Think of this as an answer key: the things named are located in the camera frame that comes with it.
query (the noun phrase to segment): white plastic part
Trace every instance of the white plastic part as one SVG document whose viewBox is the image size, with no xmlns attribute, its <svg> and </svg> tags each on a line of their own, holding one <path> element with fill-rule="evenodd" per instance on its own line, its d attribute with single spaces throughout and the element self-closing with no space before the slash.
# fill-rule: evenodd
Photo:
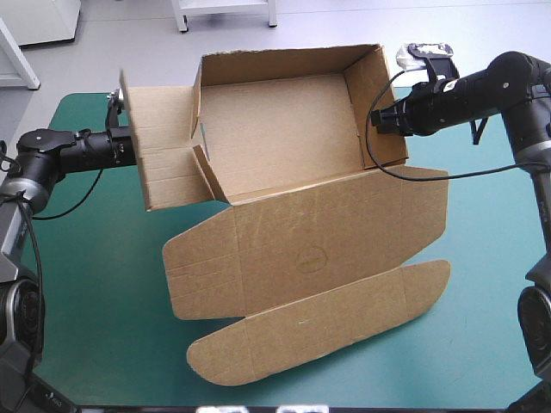
<svg viewBox="0 0 551 413">
<path fill-rule="evenodd" d="M 421 59 L 415 59 L 407 50 L 409 44 L 402 45 L 402 47 L 396 53 L 396 63 L 404 71 L 421 71 L 425 68 L 424 61 Z"/>
<path fill-rule="evenodd" d="M 249 413 L 244 406 L 202 406 L 195 413 Z"/>
<path fill-rule="evenodd" d="M 279 406 L 275 413 L 329 413 L 329 406 L 323 404 L 290 404 Z"/>
<path fill-rule="evenodd" d="M 409 52 L 409 46 L 415 45 L 417 50 L 423 53 L 440 54 L 451 58 L 454 54 L 451 51 L 451 47 L 445 43 L 408 43 L 402 45 L 402 47 L 396 53 L 396 63 L 404 71 L 421 71 L 425 68 L 425 63 L 422 59 L 415 58 Z"/>
</svg>

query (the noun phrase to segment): black cable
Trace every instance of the black cable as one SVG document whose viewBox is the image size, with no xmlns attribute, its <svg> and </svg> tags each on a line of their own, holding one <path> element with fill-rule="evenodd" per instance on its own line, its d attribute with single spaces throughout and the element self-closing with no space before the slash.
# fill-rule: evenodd
<svg viewBox="0 0 551 413">
<path fill-rule="evenodd" d="M 396 75 L 392 76 L 390 80 L 383 86 L 381 89 L 381 92 L 375 97 L 373 102 L 371 103 L 371 107 L 369 108 L 367 119 L 365 122 L 365 144 L 368 150 L 368 154 L 373 159 L 373 162 L 377 168 L 382 170 L 385 174 L 393 176 L 398 179 L 402 179 L 404 181 L 410 181 L 410 182 L 432 182 L 432 181 L 447 181 L 450 179 L 462 179 L 462 178 L 471 178 L 473 176 L 483 176 L 483 175 L 490 175 L 495 174 L 498 172 L 504 172 L 506 170 L 513 170 L 515 168 L 522 168 L 524 166 L 540 166 L 545 168 L 545 170 L 550 171 L 549 165 L 543 162 L 521 162 L 521 163 L 514 163 L 512 165 L 502 166 L 501 168 L 495 168 L 492 170 L 479 170 L 476 172 L 469 172 L 467 174 L 459 174 L 459 175 L 449 175 L 449 176 L 429 176 L 429 177 L 415 177 L 415 176 L 404 176 L 401 174 L 398 174 L 394 171 L 391 171 L 387 169 L 381 161 L 376 157 L 376 155 L 373 153 L 373 148 L 371 146 L 371 142 L 369 141 L 369 123 L 371 121 L 371 113 L 374 111 L 375 106 L 379 103 L 379 100 L 382 98 L 382 96 L 387 93 L 388 88 L 390 88 L 390 85 L 393 83 L 394 80 L 396 80 L 398 77 L 406 73 L 406 71 L 400 71 Z"/>
<path fill-rule="evenodd" d="M 84 197 L 79 202 L 77 202 L 75 205 L 73 205 L 71 208 L 66 210 L 65 212 L 58 213 L 58 214 L 52 215 L 50 217 L 33 217 L 33 219 L 36 219 L 37 221 L 48 221 L 50 219 L 61 218 L 61 217 L 64 217 L 65 215 L 67 215 L 69 213 L 72 213 L 75 209 L 77 209 L 78 207 L 83 205 L 83 203 L 88 199 L 88 197 L 90 196 L 90 194 L 92 193 L 92 191 L 96 187 L 98 181 L 102 177 L 102 173 L 103 173 L 103 170 L 99 170 L 99 172 L 97 173 L 96 179 L 92 182 L 92 186 L 90 187 L 90 189 L 88 189 L 88 192 L 84 195 Z"/>
<path fill-rule="evenodd" d="M 0 140 L 0 170 L 2 172 L 20 172 L 21 171 L 21 164 L 17 159 L 13 159 L 11 157 L 8 157 L 6 155 L 6 152 L 8 150 L 8 146 L 6 145 L 6 142 L 3 140 Z M 7 162 L 9 163 L 9 167 L 5 169 L 2 166 L 2 163 Z"/>
<path fill-rule="evenodd" d="M 15 405 L 13 413 L 17 413 L 19 411 L 19 409 L 21 408 L 21 406 L 23 406 L 23 402 L 27 398 L 27 395 L 30 391 L 31 391 L 31 386 L 28 385 L 27 388 L 25 389 L 25 392 L 21 395 L 21 397 L 19 398 L 19 401 Z"/>
</svg>

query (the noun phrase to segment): cardboard box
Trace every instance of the cardboard box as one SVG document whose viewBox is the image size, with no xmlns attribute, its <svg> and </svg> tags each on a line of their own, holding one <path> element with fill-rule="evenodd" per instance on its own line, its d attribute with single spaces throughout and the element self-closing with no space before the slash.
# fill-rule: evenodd
<svg viewBox="0 0 551 413">
<path fill-rule="evenodd" d="M 193 86 L 125 86 L 146 208 L 231 204 L 164 246 L 177 317 L 246 317 L 190 347 L 204 378 L 260 379 L 402 324 L 442 293 L 447 264 L 398 267 L 442 234 L 448 184 L 368 170 L 366 114 L 387 80 L 382 48 L 361 45 L 209 55 Z M 370 138 L 402 173 L 444 174 L 399 166 L 400 136 Z"/>
</svg>

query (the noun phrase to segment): white cabinet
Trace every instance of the white cabinet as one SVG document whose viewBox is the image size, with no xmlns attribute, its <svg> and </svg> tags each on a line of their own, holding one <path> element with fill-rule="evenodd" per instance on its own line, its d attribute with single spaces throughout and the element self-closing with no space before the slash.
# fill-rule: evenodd
<svg viewBox="0 0 551 413">
<path fill-rule="evenodd" d="M 19 46 L 72 40 L 80 0 L 0 0 L 0 17 Z"/>
<path fill-rule="evenodd" d="M 188 31 L 189 15 L 268 12 L 268 25 L 277 26 L 277 0 L 171 0 L 178 30 Z"/>
</svg>

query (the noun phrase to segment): white shelf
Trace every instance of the white shelf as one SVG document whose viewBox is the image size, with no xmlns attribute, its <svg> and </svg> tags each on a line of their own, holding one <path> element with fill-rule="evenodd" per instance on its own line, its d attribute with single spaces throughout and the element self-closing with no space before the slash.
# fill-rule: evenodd
<svg viewBox="0 0 551 413">
<path fill-rule="evenodd" d="M 268 13 L 269 25 L 277 26 L 276 0 L 171 0 L 181 32 L 188 31 L 187 17 L 217 13 Z"/>
<path fill-rule="evenodd" d="M 180 0 L 180 9 L 185 15 L 265 11 L 267 7 L 267 0 Z"/>
</svg>

